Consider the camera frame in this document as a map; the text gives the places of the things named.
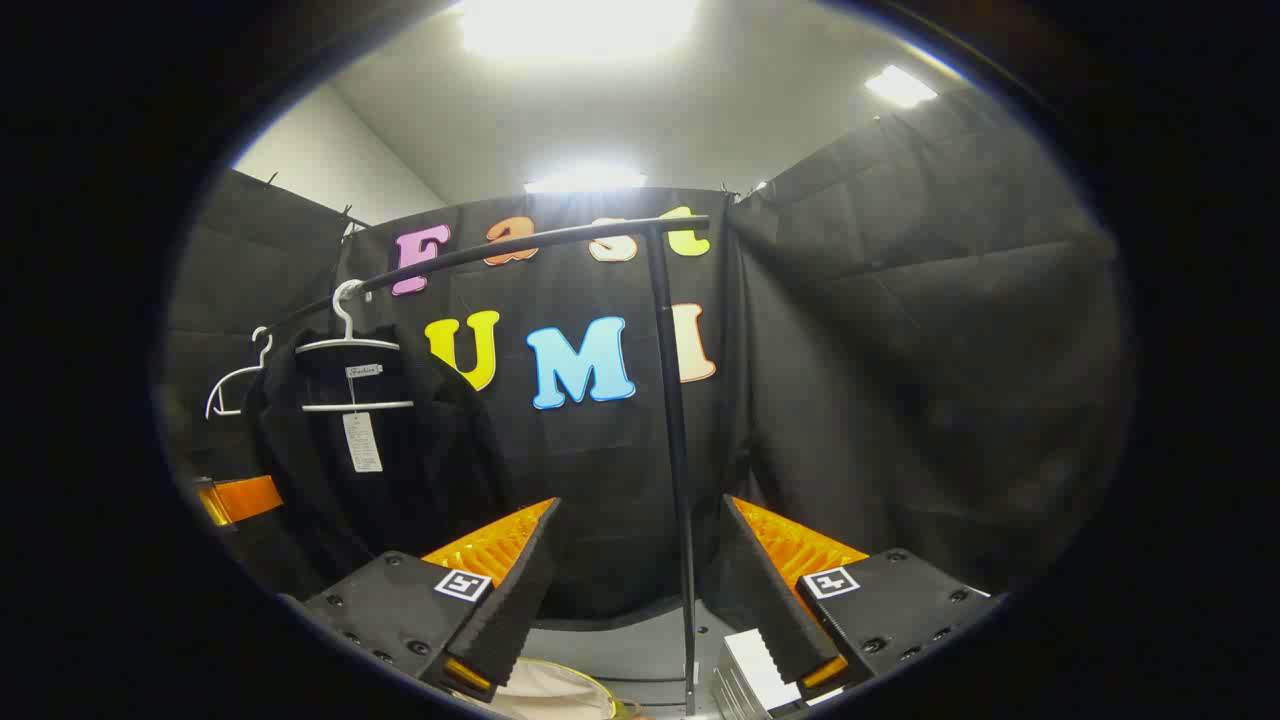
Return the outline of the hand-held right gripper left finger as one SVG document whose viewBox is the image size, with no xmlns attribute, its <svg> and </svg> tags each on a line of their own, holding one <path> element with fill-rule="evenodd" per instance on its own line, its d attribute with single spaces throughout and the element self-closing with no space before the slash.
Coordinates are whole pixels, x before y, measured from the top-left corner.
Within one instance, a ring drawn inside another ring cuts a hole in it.
<svg viewBox="0 0 1280 720">
<path fill-rule="evenodd" d="M 424 556 L 387 551 L 308 597 L 283 600 L 392 671 L 489 703 L 556 574 L 561 505 L 543 500 Z"/>
</svg>

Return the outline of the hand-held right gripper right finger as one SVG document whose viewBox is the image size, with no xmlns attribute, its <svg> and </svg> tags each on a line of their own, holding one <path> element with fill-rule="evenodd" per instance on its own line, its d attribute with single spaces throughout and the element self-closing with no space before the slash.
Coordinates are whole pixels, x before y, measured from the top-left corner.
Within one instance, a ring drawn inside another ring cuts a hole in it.
<svg viewBox="0 0 1280 720">
<path fill-rule="evenodd" d="M 744 498 L 721 502 L 718 612 L 759 632 L 804 700 L 916 664 L 1001 603 L 911 551 L 867 553 Z"/>
</svg>

